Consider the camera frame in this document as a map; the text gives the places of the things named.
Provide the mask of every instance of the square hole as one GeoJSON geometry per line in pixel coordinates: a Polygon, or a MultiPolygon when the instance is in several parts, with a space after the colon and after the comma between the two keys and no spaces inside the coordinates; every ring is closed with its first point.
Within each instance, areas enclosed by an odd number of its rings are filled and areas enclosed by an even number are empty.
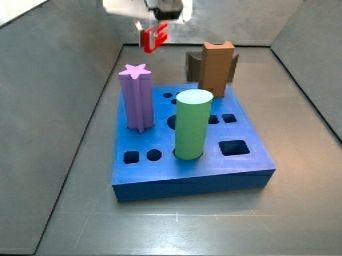
{"type": "Polygon", "coordinates": [[[224,156],[249,154],[250,150],[244,140],[219,142],[221,153],[224,156]]]}
{"type": "Polygon", "coordinates": [[[138,151],[127,151],[123,155],[123,161],[126,164],[135,164],[139,162],[139,152],[138,151]]]}
{"type": "Polygon", "coordinates": [[[217,115],[210,115],[209,124],[218,124],[218,123],[219,123],[219,119],[218,119],[217,115]]]}
{"type": "Polygon", "coordinates": [[[234,123],[237,122],[237,118],[233,114],[224,114],[222,115],[225,123],[234,123]]]}

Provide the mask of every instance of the blue foam block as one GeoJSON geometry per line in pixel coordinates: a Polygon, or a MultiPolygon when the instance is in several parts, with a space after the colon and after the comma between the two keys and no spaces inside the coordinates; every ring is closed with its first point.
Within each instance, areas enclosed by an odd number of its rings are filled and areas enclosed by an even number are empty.
{"type": "Polygon", "coordinates": [[[205,152],[186,161],[174,156],[177,93],[198,84],[154,87],[155,127],[143,134],[127,128],[119,100],[113,187],[118,201],[146,200],[264,187],[276,164],[232,88],[214,99],[205,152]]]}

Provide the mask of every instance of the gray wall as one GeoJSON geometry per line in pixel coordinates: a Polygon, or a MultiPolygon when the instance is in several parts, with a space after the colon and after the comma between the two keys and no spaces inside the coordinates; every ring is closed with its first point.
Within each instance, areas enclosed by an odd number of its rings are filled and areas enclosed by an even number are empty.
{"type": "Polygon", "coordinates": [[[342,1],[306,0],[273,50],[342,139],[342,1]]]}
{"type": "Polygon", "coordinates": [[[122,48],[97,1],[0,30],[0,253],[34,253],[122,48]]]}

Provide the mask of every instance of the pink star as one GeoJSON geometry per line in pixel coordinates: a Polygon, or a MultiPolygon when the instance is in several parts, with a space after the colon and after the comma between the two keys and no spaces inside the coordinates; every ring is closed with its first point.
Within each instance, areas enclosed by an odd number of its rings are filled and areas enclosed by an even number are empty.
{"type": "Polygon", "coordinates": [[[119,73],[119,75],[131,75],[133,79],[137,79],[141,74],[151,74],[150,70],[145,69],[146,64],[142,64],[139,66],[126,65],[125,71],[119,73]]]}

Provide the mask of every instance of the green cylinder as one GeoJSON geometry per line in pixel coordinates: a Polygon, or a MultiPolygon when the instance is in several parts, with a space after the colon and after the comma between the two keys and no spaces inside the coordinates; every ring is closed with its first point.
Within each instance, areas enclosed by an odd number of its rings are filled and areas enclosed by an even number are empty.
{"type": "Polygon", "coordinates": [[[175,156],[193,160],[203,154],[214,95],[191,89],[177,95],[175,156]]]}

